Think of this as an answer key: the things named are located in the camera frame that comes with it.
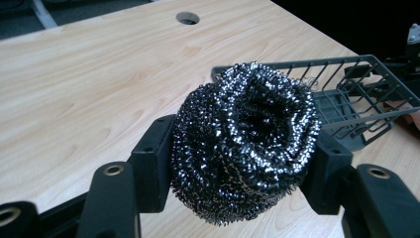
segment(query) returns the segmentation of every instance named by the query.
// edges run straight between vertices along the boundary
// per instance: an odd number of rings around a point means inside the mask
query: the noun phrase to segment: stainless steel scourer
[[[173,192],[211,224],[254,219],[303,181],[319,130],[309,86],[236,64],[192,91],[175,117]]]

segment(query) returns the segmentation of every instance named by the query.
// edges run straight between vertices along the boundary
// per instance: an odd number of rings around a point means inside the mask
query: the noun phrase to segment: wooden table
[[[175,16],[192,12],[196,25]],[[0,42],[0,203],[39,212],[88,190],[160,116],[210,82],[215,65],[351,56],[268,0],[167,0]],[[355,153],[395,171],[420,197],[420,138],[401,125]],[[169,193],[142,214],[144,237],[342,237],[297,190],[257,219],[205,223]]]

